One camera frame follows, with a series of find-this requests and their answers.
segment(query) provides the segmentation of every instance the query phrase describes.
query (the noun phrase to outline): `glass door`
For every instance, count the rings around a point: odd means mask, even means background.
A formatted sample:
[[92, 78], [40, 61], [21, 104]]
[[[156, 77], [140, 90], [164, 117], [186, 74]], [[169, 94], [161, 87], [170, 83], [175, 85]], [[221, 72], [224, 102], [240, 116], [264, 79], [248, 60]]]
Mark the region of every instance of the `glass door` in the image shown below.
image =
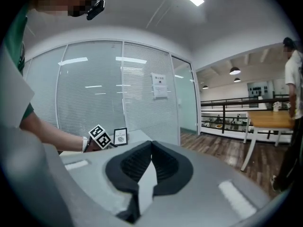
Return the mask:
[[194, 78], [189, 63], [172, 57], [181, 133], [197, 134], [197, 104]]

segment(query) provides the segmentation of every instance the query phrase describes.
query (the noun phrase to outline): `wooden floor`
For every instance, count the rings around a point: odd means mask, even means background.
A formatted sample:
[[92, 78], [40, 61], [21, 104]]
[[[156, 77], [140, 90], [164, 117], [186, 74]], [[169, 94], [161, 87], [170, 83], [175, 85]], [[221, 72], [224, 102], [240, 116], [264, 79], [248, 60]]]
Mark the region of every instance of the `wooden floor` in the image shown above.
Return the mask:
[[212, 135], [181, 133], [184, 148], [212, 155], [234, 167], [258, 184], [271, 198], [276, 196], [270, 186], [271, 175], [277, 175], [283, 160], [286, 146], [256, 143], [250, 161], [244, 172], [240, 168], [248, 152], [250, 142], [231, 140]]

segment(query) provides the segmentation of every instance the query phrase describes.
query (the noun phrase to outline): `white table leg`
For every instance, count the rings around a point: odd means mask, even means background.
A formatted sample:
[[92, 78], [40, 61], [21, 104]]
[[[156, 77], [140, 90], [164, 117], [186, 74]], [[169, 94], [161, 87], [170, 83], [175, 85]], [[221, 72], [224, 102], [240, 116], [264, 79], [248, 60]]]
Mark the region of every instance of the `white table leg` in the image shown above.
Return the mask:
[[246, 168], [246, 166], [247, 166], [247, 164], [250, 160], [252, 151], [254, 150], [254, 147], [255, 147], [255, 144], [256, 144], [257, 135], [258, 135], [258, 128], [255, 127], [254, 128], [254, 134], [252, 136], [252, 140], [251, 140], [251, 143], [250, 143], [250, 148], [249, 148], [248, 153], [245, 157], [245, 160], [244, 160], [244, 163], [242, 165], [241, 171], [244, 171], [244, 169]]
[[246, 143], [249, 127], [250, 127], [250, 117], [247, 115], [246, 131], [245, 131], [245, 137], [244, 137], [244, 141], [243, 141], [244, 144]]
[[282, 130], [279, 130], [278, 138], [277, 138], [277, 140], [276, 140], [275, 146], [278, 146], [278, 144], [279, 144], [279, 140], [280, 140], [281, 133], [282, 133]]

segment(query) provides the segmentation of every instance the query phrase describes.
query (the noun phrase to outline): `green shirt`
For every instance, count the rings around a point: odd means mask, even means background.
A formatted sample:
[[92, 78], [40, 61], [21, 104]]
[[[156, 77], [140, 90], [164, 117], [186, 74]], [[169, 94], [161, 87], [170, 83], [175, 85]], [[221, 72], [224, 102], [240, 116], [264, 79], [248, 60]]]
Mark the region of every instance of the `green shirt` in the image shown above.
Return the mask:
[[[23, 74], [25, 63], [23, 34], [27, 24], [27, 9], [28, 5], [24, 5], [22, 7], [11, 23], [9, 30], [4, 37], [4, 44], [9, 52], [9, 55], [21, 74]], [[28, 117], [33, 111], [34, 109], [32, 105], [29, 104], [22, 119]]]

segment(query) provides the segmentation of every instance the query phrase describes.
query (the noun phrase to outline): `standing person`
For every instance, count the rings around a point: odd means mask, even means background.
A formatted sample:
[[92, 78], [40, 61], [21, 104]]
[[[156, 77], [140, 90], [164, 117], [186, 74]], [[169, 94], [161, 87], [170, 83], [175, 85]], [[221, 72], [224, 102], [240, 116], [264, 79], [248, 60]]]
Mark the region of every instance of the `standing person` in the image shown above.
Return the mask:
[[285, 83], [289, 86], [289, 115], [291, 120], [294, 120], [294, 129], [291, 145], [285, 152], [279, 175], [272, 176], [270, 180], [274, 191], [285, 190], [299, 174], [303, 137], [303, 55], [288, 37], [284, 39], [283, 47], [288, 58], [285, 65]]
[[[66, 13], [78, 17], [85, 14], [97, 0], [30, 0], [16, 15], [6, 36], [3, 45], [11, 57], [13, 64], [22, 73], [24, 68], [23, 33], [27, 23], [26, 14], [31, 9], [49, 14]], [[95, 151], [101, 148], [93, 141], [88, 142], [86, 137], [71, 135], [41, 120], [34, 112], [31, 104], [20, 124], [20, 128], [35, 134], [43, 143], [54, 145], [58, 151]]]

